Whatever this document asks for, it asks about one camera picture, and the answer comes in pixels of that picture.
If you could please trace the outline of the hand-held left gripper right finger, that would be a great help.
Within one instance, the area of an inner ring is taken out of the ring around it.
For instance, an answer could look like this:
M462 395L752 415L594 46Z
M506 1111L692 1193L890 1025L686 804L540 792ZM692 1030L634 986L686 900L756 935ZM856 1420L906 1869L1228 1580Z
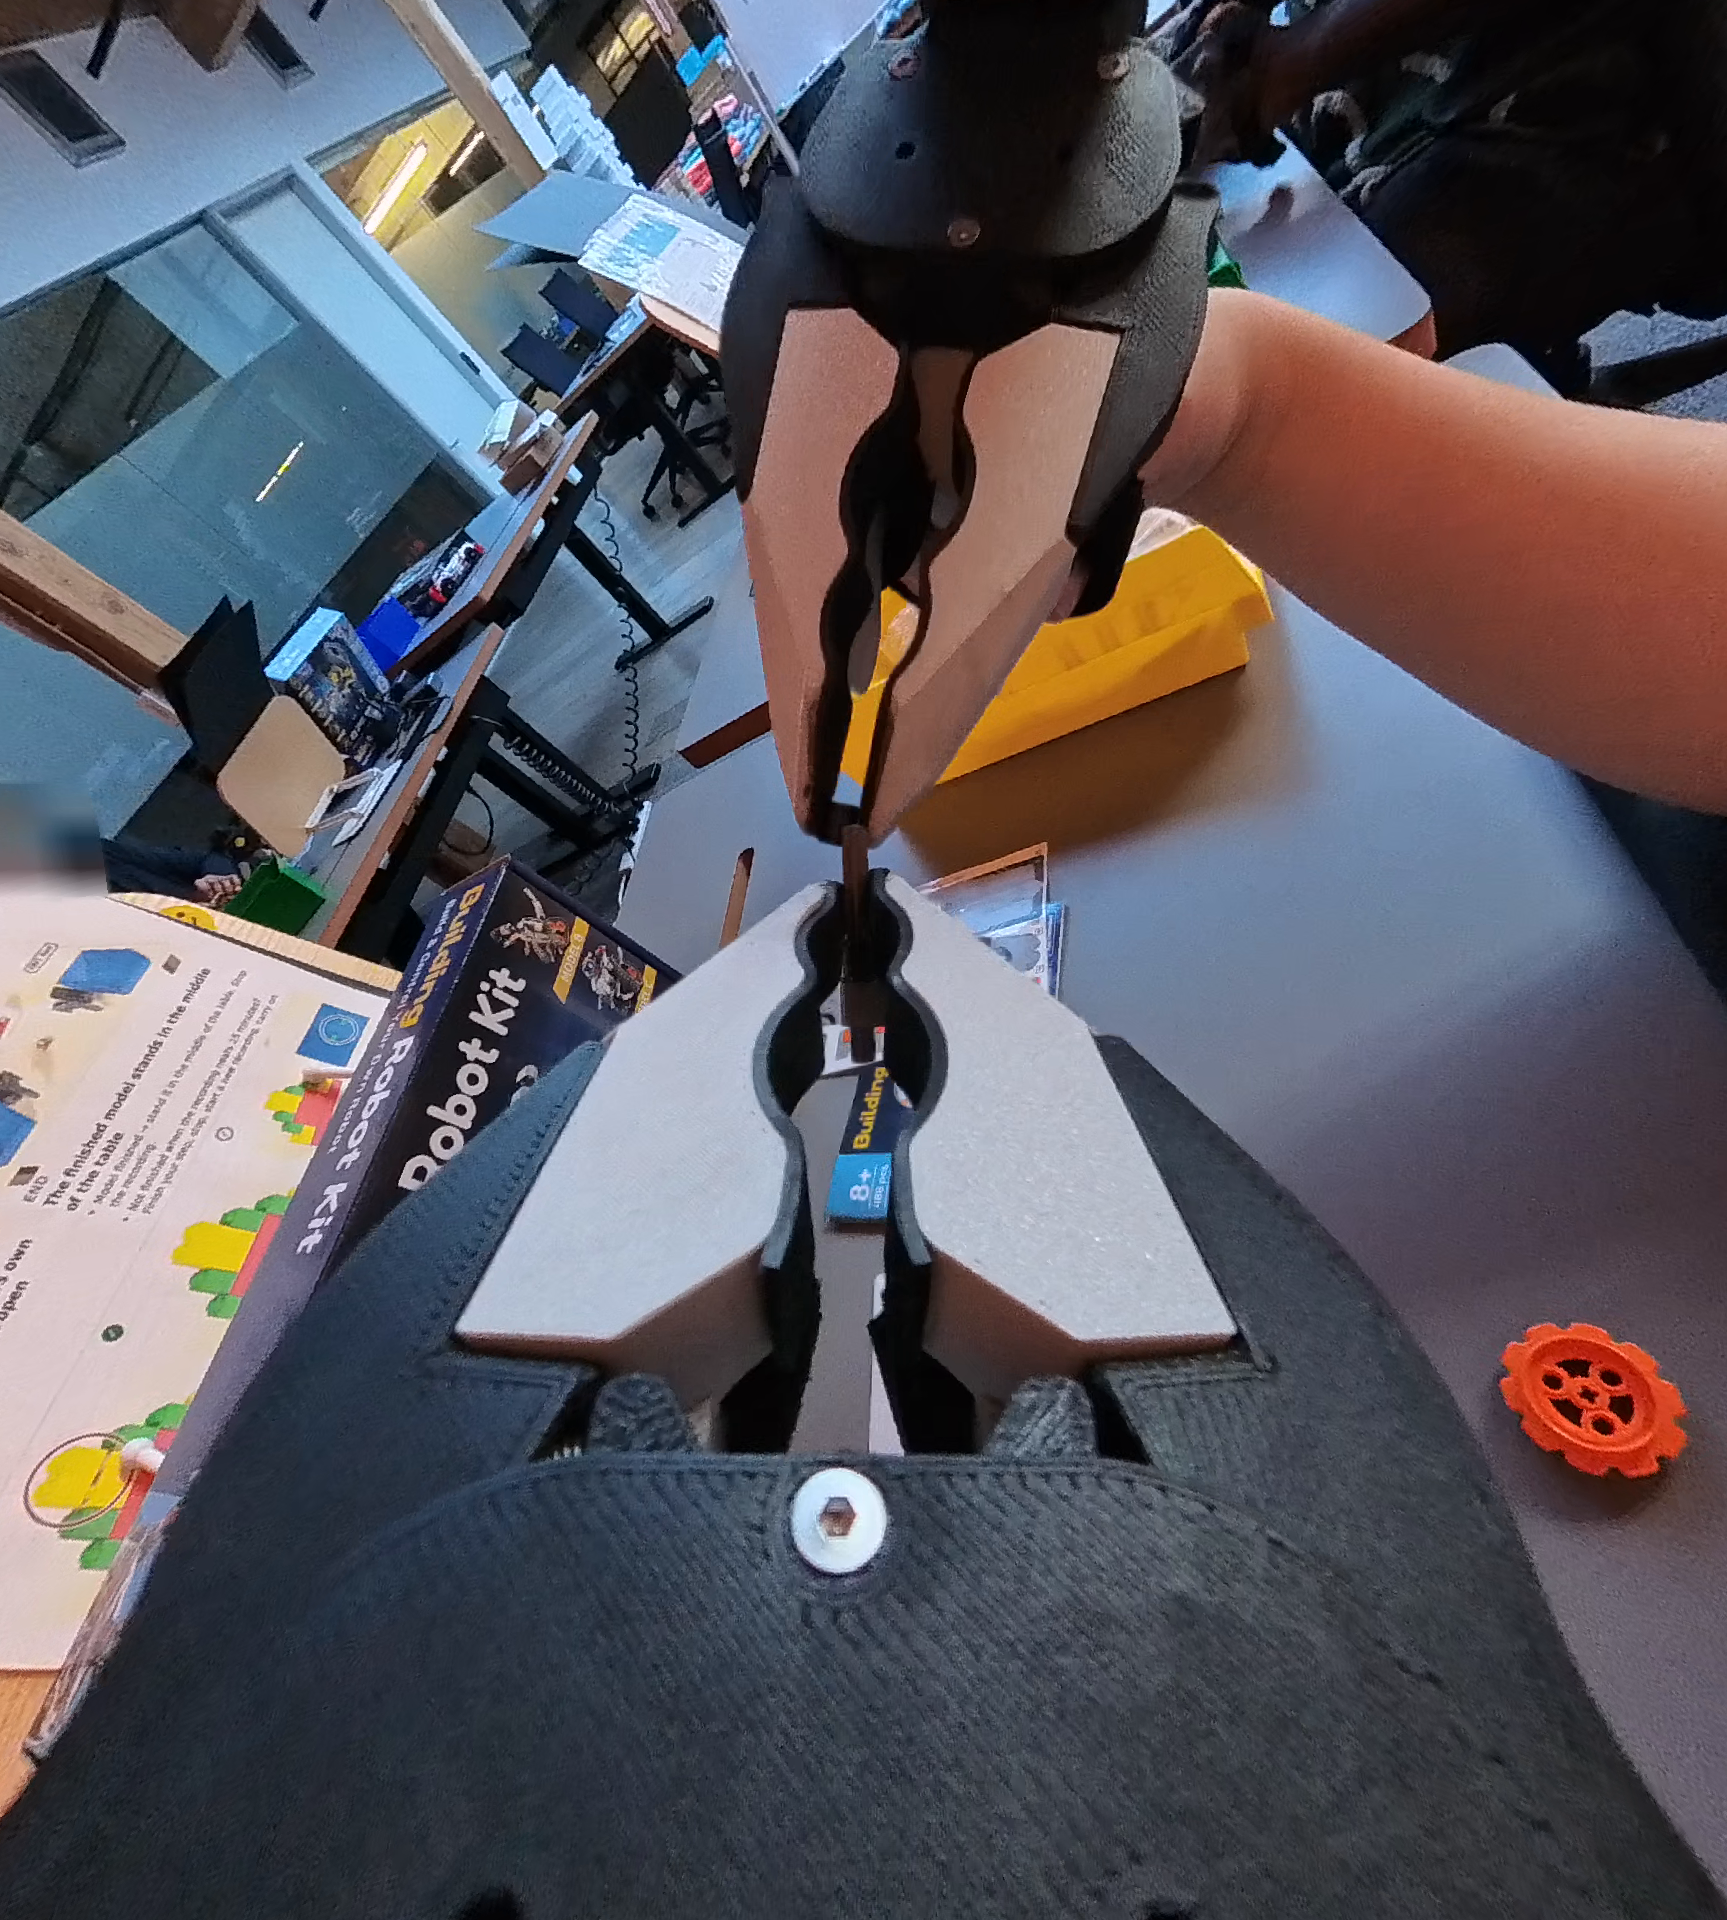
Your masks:
M1030 1379L1224 1363L1242 1329L1092 1025L900 875L872 878L896 1145L876 1359L908 1453L970 1453Z

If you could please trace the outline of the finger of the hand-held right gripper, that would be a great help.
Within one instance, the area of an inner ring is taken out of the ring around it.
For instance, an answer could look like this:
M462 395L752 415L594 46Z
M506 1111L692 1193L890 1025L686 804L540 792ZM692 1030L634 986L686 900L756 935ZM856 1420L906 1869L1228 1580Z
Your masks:
M1116 353L1116 332L1072 324L990 353L916 350L920 451L952 515L924 560L920 634L876 712L870 841L948 771L1068 588L1068 522Z
M800 826L830 832L850 730L850 653L886 583L926 605L924 571L868 560L844 510L846 476L894 412L900 350L850 305L796 305L780 355L742 520L772 733Z

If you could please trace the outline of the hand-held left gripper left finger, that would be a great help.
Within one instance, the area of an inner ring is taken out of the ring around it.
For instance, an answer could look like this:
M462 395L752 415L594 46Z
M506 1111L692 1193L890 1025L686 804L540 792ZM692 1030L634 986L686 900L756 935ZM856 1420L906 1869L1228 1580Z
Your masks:
M804 886L622 1023L456 1334L666 1379L734 1451L788 1448L822 1326L794 1110L826 1063L828 887Z

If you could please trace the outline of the black axle rod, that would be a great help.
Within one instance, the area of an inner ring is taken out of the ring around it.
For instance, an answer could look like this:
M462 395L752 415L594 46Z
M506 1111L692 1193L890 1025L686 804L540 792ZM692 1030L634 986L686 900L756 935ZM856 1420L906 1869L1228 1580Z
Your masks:
M876 895L872 884L872 844L858 807L840 807L842 856L842 981L840 1014L848 1030L850 1059L856 1067L876 1063L882 1023L880 961L876 956Z

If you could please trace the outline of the person's right forearm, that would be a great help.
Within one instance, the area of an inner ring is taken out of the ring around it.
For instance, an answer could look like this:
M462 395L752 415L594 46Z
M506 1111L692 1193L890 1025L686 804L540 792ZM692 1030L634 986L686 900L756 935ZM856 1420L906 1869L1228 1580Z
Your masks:
M1459 709L1727 815L1727 422L1515 390L1214 290L1146 477Z

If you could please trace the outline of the grey desk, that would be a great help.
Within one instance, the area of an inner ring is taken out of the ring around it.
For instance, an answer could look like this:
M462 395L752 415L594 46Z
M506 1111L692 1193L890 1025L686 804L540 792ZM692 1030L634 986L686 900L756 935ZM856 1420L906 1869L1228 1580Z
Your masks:
M1565 770L1268 588L1244 669L948 781L876 857L1048 844L1068 1005L1403 1315L1727 1896L1727 1007ZM1545 1321L1651 1353L1687 1449L1537 1448L1499 1353Z

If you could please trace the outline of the yellow plastic bin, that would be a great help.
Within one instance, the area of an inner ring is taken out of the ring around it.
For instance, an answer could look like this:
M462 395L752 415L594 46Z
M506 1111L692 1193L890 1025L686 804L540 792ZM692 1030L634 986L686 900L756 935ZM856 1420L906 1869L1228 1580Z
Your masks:
M1270 618L1256 564L1186 513L1150 506L1116 593L1038 629L942 780L1240 669Z

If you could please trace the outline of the blue kit manual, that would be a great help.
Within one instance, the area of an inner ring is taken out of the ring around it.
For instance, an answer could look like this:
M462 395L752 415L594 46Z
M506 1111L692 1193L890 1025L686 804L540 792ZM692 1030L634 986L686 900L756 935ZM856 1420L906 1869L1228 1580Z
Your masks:
M1062 993L1066 944L1062 900L1048 900L1030 913L948 901L942 910L972 930L1014 972L1036 981L1044 993L1052 998ZM836 1043L830 1063L850 1067L854 1079L828 1185L828 1219L838 1227L860 1230L866 1223L884 1222L890 1213L894 1149L916 1107L884 1059L860 1066L850 1058L844 1027L828 1023L826 1038Z

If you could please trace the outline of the blue robot kit box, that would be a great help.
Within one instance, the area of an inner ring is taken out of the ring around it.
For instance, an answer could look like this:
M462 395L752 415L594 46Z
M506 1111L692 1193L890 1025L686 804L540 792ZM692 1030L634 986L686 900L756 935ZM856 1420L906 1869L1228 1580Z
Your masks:
M222 1257L200 1260L202 1292L232 1309L232 1329L166 1437L116 1444L122 1500L98 1496L90 1508L90 1542L108 1570L30 1724L32 1761L56 1745L106 1663L204 1453L316 1286L518 1095L676 980L652 952L512 857L438 900L300 1185L280 1212L256 1219L232 1289L210 1275L224 1272Z

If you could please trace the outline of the tilted wooden board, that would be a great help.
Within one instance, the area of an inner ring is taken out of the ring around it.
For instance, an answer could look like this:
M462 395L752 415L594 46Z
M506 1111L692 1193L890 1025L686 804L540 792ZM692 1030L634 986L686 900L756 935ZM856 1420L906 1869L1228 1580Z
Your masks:
M722 332L746 233L710 208L552 169L478 227L508 247L574 260L698 334Z

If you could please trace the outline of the grey orange sticker sheet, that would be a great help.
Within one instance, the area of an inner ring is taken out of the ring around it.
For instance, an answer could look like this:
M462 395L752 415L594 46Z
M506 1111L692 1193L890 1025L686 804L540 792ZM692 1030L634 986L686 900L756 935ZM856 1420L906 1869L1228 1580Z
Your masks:
M924 886L924 895L978 937L1036 926L1050 908L1050 848L1038 841Z

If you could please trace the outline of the green storage bin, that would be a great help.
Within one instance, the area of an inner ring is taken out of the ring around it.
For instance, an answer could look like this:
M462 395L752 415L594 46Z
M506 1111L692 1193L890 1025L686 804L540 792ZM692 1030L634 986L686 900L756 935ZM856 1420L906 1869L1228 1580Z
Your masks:
M274 932L302 935L328 903L330 895L316 875L272 857L252 865L222 910Z

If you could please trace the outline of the dark printed box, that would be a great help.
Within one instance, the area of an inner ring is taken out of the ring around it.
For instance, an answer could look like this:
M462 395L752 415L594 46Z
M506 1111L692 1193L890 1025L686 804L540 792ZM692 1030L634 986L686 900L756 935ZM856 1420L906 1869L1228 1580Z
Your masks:
M396 730L388 673L332 605L306 612L262 665L274 689L302 705L346 758L372 755Z

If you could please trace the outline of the orange gear wheel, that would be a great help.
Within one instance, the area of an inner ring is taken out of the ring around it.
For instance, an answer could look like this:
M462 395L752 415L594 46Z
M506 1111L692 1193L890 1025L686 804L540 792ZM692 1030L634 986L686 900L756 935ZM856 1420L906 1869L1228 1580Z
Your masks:
M1499 1396L1537 1448L1585 1475L1655 1475L1689 1446L1687 1404L1657 1359L1591 1321L1529 1326L1499 1353Z

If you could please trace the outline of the wooden pillar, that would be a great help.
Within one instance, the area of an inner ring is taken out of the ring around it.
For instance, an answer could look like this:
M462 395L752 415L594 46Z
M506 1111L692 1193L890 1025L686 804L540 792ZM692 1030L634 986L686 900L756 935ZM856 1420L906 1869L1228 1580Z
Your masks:
M186 636L0 508L0 621L130 689L164 723L162 669Z

